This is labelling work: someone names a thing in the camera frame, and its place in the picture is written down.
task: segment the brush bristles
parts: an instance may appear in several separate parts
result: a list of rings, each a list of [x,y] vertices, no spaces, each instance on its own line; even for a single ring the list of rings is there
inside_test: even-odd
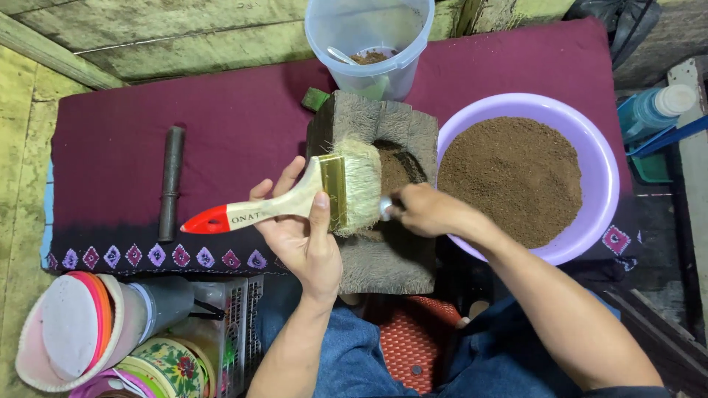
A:
[[[334,233],[349,237],[371,228],[379,220],[381,157],[376,147],[357,140],[336,143],[332,153],[344,157],[347,195],[347,225]]]

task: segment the blue bottle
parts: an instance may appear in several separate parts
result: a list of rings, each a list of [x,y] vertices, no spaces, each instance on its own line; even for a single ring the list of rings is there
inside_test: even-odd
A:
[[[618,110],[622,141],[629,144],[675,125],[695,102],[695,92],[684,84],[642,91]]]

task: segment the black bag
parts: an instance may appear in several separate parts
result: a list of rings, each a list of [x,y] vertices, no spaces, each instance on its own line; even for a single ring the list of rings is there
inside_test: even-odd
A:
[[[594,16],[610,38],[612,69],[617,69],[659,22],[661,6],[654,0],[576,0],[564,20]]]

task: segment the person's lap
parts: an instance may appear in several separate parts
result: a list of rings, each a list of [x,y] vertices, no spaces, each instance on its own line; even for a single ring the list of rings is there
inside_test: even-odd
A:
[[[295,310],[300,293],[299,281],[294,276],[267,276],[257,316],[258,336],[264,350]],[[610,309],[618,316],[616,310]],[[551,359],[513,297],[492,305],[460,331],[447,374],[446,384],[436,390],[439,398],[581,395],[580,389]],[[393,380],[386,369],[379,328],[357,318],[338,300],[322,342],[314,396],[415,397],[418,394]]]

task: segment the red plastic stool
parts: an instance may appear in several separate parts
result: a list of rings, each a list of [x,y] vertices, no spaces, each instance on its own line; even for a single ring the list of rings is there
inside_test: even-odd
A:
[[[420,296],[385,296],[365,318],[381,329],[386,366],[395,380],[425,394],[442,382],[443,356],[460,315],[451,304]]]

